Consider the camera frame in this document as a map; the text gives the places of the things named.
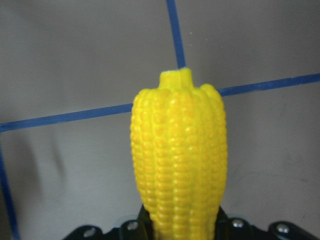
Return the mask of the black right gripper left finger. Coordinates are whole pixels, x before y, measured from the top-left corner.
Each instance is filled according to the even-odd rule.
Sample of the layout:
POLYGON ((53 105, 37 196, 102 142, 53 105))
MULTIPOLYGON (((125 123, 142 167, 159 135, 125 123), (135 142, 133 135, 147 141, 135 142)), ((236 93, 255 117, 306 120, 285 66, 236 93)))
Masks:
POLYGON ((64 240, 153 240, 153 227, 149 212, 142 205, 136 219, 123 222, 108 232, 95 225, 77 227, 64 240))

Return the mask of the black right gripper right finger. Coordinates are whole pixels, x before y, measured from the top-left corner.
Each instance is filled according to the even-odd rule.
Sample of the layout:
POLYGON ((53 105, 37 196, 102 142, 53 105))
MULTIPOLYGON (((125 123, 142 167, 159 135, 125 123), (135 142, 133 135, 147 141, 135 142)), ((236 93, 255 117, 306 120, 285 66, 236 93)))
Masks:
POLYGON ((219 208, 216 223, 216 240, 318 240, 305 229, 288 221, 276 221, 261 230, 240 217, 229 217, 219 208))

